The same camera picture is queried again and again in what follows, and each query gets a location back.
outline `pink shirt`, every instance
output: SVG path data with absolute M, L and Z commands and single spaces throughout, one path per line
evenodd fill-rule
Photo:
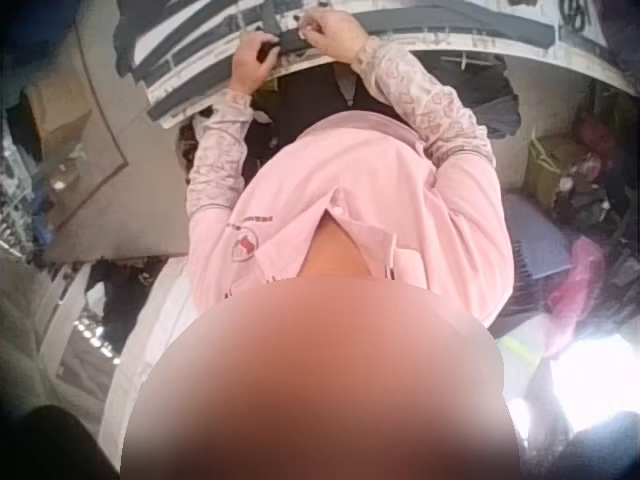
M 249 99 L 227 91 L 217 105 L 187 202 L 196 307 L 297 276 L 329 212 L 373 276 L 440 294 L 488 326 L 511 294 L 514 267 L 486 130 L 402 47 L 371 39 L 353 68 L 414 129 L 369 112 L 335 115 L 244 191 Z

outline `box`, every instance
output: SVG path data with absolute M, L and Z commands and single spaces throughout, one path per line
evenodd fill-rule
M 560 180 L 588 153 L 585 146 L 567 136 L 532 139 L 523 189 L 534 196 L 542 208 L 553 209 Z
M 57 62 L 26 89 L 42 145 L 41 170 L 63 161 L 82 138 L 91 115 L 80 77 L 71 62 Z

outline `pink polo shirt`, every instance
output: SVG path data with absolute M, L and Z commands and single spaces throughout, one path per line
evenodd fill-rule
M 450 89 L 440 85 L 439 92 L 446 108 Z M 410 115 L 403 116 L 415 130 L 375 113 L 341 113 L 280 151 L 243 191 L 242 161 L 234 163 L 238 155 L 244 159 L 244 152 L 234 153 L 243 133 L 229 128 L 248 108 L 240 103 L 235 113 L 213 117 L 191 175 L 189 264 L 200 312 L 297 276 L 328 212 L 374 277 L 440 294 L 485 326 L 495 319 L 511 294 L 514 267 L 493 156 L 475 119 L 472 127 L 450 127 L 459 140 L 440 135 L 438 143 L 419 134 L 420 119 Z M 454 121 L 469 119 L 468 110 L 452 108 Z M 403 114 L 401 106 L 396 110 Z M 427 113 L 427 132 L 433 120 Z M 227 127 L 222 136 L 220 125 Z M 465 146 L 472 130 L 484 139 Z M 438 157 L 439 168 L 425 152 Z

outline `shirt logo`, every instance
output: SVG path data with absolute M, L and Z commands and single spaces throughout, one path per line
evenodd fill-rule
M 246 262 L 253 258 L 258 248 L 258 236 L 247 227 L 238 230 L 238 239 L 233 243 L 231 249 L 231 260 L 234 262 Z

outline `gray floor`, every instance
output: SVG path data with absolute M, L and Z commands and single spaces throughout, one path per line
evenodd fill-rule
M 100 256 L 126 258 L 187 252 L 185 185 L 174 152 L 175 129 L 163 130 L 146 117 L 147 100 L 130 77 L 114 68 L 112 35 L 118 20 L 115 2 L 88 0 L 79 15 L 79 32 L 89 75 L 106 121 L 129 165 L 98 193 L 59 232 L 47 258 L 54 261 L 94 260 Z M 63 55 L 78 64 L 72 36 Z M 558 67 L 509 58 L 508 75 L 520 96 L 523 124 L 513 138 L 494 142 L 498 175 L 505 187 L 522 182 L 527 144 L 532 131 L 539 136 L 570 129 L 588 79 Z M 89 155 L 85 171 L 103 177 L 120 162 L 113 141 L 94 111 L 85 132 Z

